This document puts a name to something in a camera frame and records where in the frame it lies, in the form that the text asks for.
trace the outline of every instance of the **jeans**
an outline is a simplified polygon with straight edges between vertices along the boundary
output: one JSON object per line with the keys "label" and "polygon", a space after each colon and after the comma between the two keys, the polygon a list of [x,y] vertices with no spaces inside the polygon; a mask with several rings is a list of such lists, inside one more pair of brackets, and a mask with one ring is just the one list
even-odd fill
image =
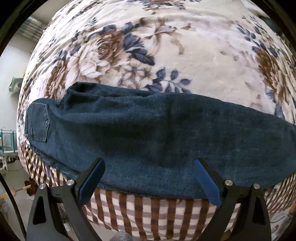
{"label": "jeans", "polygon": [[98,187],[164,198],[206,198],[193,161],[237,185],[269,188],[296,171],[296,128],[238,104],[185,93],[75,83],[61,101],[38,99],[25,134],[43,161],[75,179],[94,159]]}

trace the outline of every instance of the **cream floral blanket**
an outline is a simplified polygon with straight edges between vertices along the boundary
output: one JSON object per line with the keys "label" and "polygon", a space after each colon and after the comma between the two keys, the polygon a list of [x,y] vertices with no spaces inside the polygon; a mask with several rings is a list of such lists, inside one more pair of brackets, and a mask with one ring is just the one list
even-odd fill
{"label": "cream floral blanket", "polygon": [[[239,0],[73,0],[50,21],[24,77],[17,114],[20,160],[38,183],[65,182],[29,148],[24,121],[32,101],[61,99],[77,81],[200,94],[295,124],[295,63],[282,38]],[[292,175],[266,191],[271,216],[295,202],[295,182]],[[196,239],[214,211],[207,200],[102,189],[85,207],[91,221],[149,240]]]}

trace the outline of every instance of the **denim fabric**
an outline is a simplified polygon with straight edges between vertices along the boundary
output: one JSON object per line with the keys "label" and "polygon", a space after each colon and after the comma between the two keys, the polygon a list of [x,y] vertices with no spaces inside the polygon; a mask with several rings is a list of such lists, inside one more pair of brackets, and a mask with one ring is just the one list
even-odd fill
{"label": "denim fabric", "polygon": [[61,101],[27,110],[31,148],[70,178],[95,158],[106,162],[98,187],[159,197],[206,198],[193,161],[224,179],[271,187],[296,171],[295,126],[210,97],[75,83]]}

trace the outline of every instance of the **black cable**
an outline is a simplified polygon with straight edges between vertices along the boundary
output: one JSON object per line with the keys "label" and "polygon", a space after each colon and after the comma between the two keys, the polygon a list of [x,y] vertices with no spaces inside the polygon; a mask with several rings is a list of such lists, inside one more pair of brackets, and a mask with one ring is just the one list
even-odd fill
{"label": "black cable", "polygon": [[17,207],[17,203],[15,202],[15,199],[14,199],[14,197],[13,197],[13,195],[12,195],[9,187],[7,186],[7,183],[5,182],[5,180],[4,180],[4,178],[3,178],[3,176],[2,176],[1,173],[0,173],[0,182],[2,183],[2,185],[3,185],[3,187],[4,187],[4,189],[5,189],[6,193],[7,193],[7,195],[9,196],[9,199],[10,199],[10,201],[12,203],[12,206],[15,209],[15,214],[17,215],[17,220],[18,220],[18,222],[20,224],[20,229],[22,230],[22,234],[23,234],[23,236],[24,236],[24,238],[26,240],[27,232],[26,232],[24,223],[22,221],[22,217],[20,216],[20,211],[19,211],[19,209]]}

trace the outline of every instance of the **dark clothing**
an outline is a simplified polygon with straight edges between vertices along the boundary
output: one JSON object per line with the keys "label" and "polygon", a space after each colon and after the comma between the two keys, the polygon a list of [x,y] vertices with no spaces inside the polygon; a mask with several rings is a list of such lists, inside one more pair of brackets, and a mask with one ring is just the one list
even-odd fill
{"label": "dark clothing", "polygon": [[283,119],[210,97],[75,83],[61,101],[38,99],[25,133],[42,159],[70,178],[95,158],[98,187],[206,198],[193,160],[237,185],[269,188],[296,171],[296,128]]}

